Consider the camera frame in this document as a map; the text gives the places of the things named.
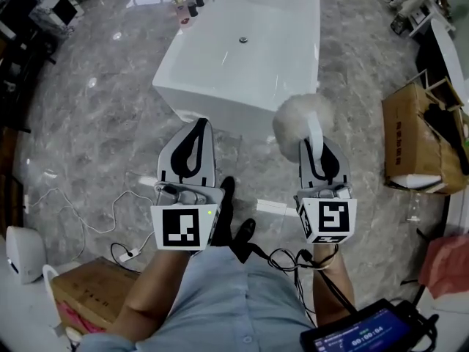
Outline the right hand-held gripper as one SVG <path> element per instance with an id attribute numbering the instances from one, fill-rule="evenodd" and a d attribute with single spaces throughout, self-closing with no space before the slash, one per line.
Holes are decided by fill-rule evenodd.
<path id="1" fill-rule="evenodd" d="M 346 155 L 325 136 L 321 158 L 314 158 L 308 139 L 300 142 L 299 154 L 302 189 L 295 201 L 306 241 L 311 244 L 345 242 L 355 232 L 358 204 L 347 183 L 350 166 Z"/>

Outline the white fluffy duster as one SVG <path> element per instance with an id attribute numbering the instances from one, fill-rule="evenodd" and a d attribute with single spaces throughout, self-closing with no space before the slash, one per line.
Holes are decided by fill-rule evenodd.
<path id="1" fill-rule="evenodd" d="M 300 143 L 309 140 L 313 163 L 319 175 L 325 153 L 325 136 L 333 131 L 334 109 L 321 94 L 293 95 L 284 101 L 273 118 L 273 132 L 281 154 L 292 163 L 300 162 Z"/>

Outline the white rectangular bathtub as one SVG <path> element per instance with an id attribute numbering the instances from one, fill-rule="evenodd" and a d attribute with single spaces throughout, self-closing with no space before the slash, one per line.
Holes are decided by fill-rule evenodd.
<path id="1" fill-rule="evenodd" d="M 267 140 L 278 107 L 317 89 L 320 0 L 205 0 L 153 87 L 186 122 Z"/>

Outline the person's left forearm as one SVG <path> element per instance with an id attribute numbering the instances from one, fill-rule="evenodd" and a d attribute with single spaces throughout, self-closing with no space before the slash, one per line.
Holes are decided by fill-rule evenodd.
<path id="1" fill-rule="evenodd" d="M 131 342 L 151 337 L 171 311 L 190 258 L 188 251 L 157 251 L 107 332 Z"/>

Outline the person's right forearm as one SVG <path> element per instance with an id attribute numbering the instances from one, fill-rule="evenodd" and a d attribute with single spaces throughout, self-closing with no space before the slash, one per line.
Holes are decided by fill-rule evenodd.
<path id="1" fill-rule="evenodd" d="M 326 257 L 333 253 L 333 244 L 314 244 L 314 261 L 317 263 L 324 261 L 321 266 L 326 266 L 326 269 L 314 272 L 312 285 L 314 310 L 318 326 L 332 323 L 350 314 L 337 297 L 332 294 L 321 273 L 324 273 L 340 289 L 352 305 L 355 304 L 352 282 L 347 273 L 341 252 L 337 252 L 333 258 L 325 260 Z"/>

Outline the large cardboard box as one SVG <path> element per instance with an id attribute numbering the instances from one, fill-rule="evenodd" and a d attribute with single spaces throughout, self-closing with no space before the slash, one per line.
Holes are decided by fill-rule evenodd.
<path id="1" fill-rule="evenodd" d="M 428 194 L 450 195 L 469 186 L 469 175 L 461 170 L 459 157 L 451 145 L 424 119 L 431 103 L 444 104 L 416 82 L 389 95 L 383 102 L 385 129 L 385 183 L 392 188 Z M 469 160 L 469 116 L 463 109 L 451 111 Z M 441 183 L 413 190 L 390 183 L 399 175 L 440 175 Z"/>

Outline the white foam sheet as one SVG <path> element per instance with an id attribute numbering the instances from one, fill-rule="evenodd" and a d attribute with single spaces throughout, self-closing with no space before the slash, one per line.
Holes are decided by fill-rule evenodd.
<path id="1" fill-rule="evenodd" d="M 442 177 L 440 175 L 408 174 L 393 176 L 389 179 L 389 181 L 390 183 L 401 186 L 403 188 L 420 190 L 441 183 Z"/>

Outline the white power adapter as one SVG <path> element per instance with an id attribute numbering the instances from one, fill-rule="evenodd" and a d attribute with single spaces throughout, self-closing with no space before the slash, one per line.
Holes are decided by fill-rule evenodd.
<path id="1" fill-rule="evenodd" d="M 132 260 L 133 258 L 138 257 L 141 254 L 141 250 L 138 248 L 135 249 L 126 249 L 123 254 L 121 254 L 118 258 L 118 260 L 121 263 L 126 263 L 129 260 Z"/>

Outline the person's light blue shirt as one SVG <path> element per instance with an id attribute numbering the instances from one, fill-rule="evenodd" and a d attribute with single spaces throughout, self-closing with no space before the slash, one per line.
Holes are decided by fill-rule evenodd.
<path id="1" fill-rule="evenodd" d="M 312 328 L 291 279 L 252 254 L 227 247 L 189 260 L 174 305 L 149 338 L 88 334 L 77 352 L 303 352 Z"/>

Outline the small cardboard box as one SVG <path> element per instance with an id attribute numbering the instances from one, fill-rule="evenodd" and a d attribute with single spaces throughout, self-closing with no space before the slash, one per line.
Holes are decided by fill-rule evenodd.
<path id="1" fill-rule="evenodd" d="M 66 302 L 93 324 L 104 328 L 117 319 L 139 277 L 116 263 L 99 257 L 52 279 L 55 302 Z"/>

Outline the pink cushioned chair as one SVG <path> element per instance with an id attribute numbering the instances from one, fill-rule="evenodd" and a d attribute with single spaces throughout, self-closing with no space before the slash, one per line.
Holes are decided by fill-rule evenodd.
<path id="1" fill-rule="evenodd" d="M 417 233 L 426 243 L 420 274 L 400 285 L 420 286 L 415 306 L 423 301 L 438 312 L 469 315 L 469 233 L 438 238 Z"/>

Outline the black caged monitor screen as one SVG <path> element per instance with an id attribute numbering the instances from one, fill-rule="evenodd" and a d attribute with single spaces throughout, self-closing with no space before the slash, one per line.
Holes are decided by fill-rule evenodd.
<path id="1" fill-rule="evenodd" d="M 304 352 L 433 352 L 439 315 L 425 318 L 409 301 L 381 299 L 300 335 Z"/>

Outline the black metal shelf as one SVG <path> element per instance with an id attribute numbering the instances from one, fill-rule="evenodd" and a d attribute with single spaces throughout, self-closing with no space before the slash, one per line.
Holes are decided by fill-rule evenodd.
<path id="1" fill-rule="evenodd" d="M 56 63 L 58 41 L 17 10 L 0 14 L 0 22 L 15 34 L 0 58 L 0 128 L 30 133 L 26 115 L 37 77 L 46 62 Z"/>

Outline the marble-patterned cabinet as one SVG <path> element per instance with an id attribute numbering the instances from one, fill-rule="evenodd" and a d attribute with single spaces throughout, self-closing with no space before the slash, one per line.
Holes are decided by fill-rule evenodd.
<path id="1" fill-rule="evenodd" d="M 29 17 L 38 25 L 59 32 L 72 32 L 84 17 L 76 0 L 40 0 Z"/>

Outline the light wooden stool frame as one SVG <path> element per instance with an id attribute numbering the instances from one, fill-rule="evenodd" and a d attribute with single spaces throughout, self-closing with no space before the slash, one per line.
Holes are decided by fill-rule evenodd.
<path id="1" fill-rule="evenodd" d="M 425 91 L 429 92 L 432 96 L 442 102 L 446 110 L 454 111 L 456 109 L 461 109 L 464 106 L 461 98 L 447 76 L 444 76 L 441 80 L 436 81 L 433 84 L 430 84 L 430 76 L 427 69 L 421 71 L 417 76 L 421 79 L 421 83 Z"/>

